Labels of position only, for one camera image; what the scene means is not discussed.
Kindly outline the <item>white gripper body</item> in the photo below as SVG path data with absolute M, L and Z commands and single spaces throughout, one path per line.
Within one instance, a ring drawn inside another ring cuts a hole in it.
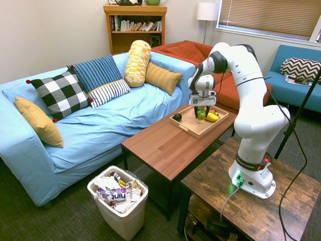
M 216 104 L 216 96 L 211 95 L 201 97 L 197 94 L 190 95 L 189 105 L 191 106 L 211 106 Z

